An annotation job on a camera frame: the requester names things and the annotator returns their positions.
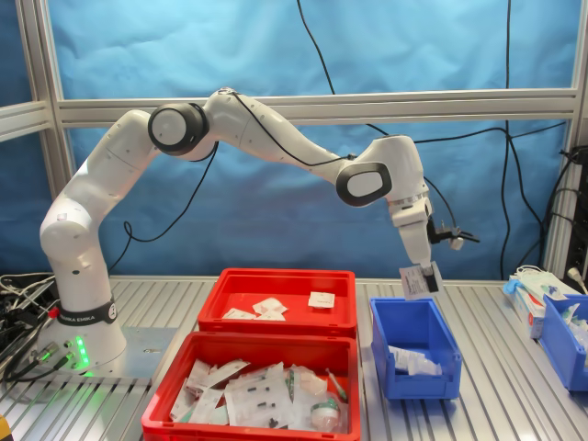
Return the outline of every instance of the red plastic bin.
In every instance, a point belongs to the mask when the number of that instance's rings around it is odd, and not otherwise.
[[[335,295],[334,307],[308,306],[311,291]],[[222,319],[230,309],[254,313],[269,297],[285,307],[285,322]],[[225,269],[198,316],[202,331],[251,334],[332,335],[356,338],[356,277],[349,271]]]
[[[236,358],[251,361],[248,370],[263,368],[280,361],[287,367],[292,364],[304,366],[317,374],[329,368],[347,392],[348,434],[173,423],[170,420],[169,413],[175,397],[196,359],[220,366]],[[329,390],[336,393],[331,381]],[[182,344],[172,366],[147,406],[141,423],[145,441],[359,440],[361,432],[356,340],[325,336],[192,333]]]

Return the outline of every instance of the black joint cap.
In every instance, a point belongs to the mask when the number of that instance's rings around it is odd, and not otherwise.
[[[186,131],[182,139],[175,144],[166,144],[160,141],[161,133],[153,132],[153,122],[157,115],[164,111],[177,112],[186,123]],[[192,151],[194,147],[209,132],[209,122],[202,107],[197,104],[178,103],[159,106],[150,116],[148,122],[149,138],[152,143],[163,153],[172,156],[181,156]]]

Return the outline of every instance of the connector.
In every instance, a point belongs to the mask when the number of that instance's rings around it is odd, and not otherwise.
[[[39,362],[39,364],[47,363],[51,356],[53,356],[53,354],[55,354],[57,351],[59,351],[59,346],[57,346],[57,344],[54,342],[51,342],[45,347],[45,349],[40,351],[36,357],[36,360]]]
[[[580,271],[578,271],[577,267],[574,266],[568,270],[568,277],[572,279],[574,282],[576,282],[578,285],[580,285],[580,287],[584,291],[584,294],[588,294],[588,289],[586,289],[586,285],[584,284],[584,281],[582,279],[582,274],[580,274]]]

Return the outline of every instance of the green led light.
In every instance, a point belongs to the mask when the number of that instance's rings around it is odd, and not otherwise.
[[[75,337],[75,342],[77,343],[77,348],[80,351],[80,355],[82,356],[83,365],[80,368],[86,368],[90,364],[90,359],[85,351],[84,340],[82,337],[77,336]]]

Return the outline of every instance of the plastic bag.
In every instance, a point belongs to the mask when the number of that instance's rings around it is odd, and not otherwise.
[[[281,428],[294,422],[283,375],[265,378],[225,389],[230,425]]]

